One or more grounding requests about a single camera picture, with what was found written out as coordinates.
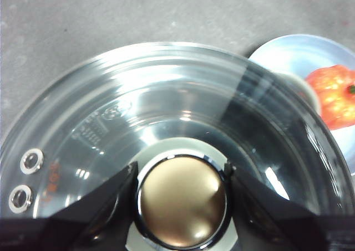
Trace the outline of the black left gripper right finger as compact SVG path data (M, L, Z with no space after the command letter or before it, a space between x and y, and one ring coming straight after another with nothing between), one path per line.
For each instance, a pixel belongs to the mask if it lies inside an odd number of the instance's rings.
M316 215L232 163L224 174L242 250L354 250L353 215Z

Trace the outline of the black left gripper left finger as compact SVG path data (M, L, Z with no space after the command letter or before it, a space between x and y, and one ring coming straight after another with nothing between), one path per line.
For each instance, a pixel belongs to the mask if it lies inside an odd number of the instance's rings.
M125 245L133 221L138 163L128 164L80 200L45 218L2 218L1 250L73 250L107 230L110 250Z

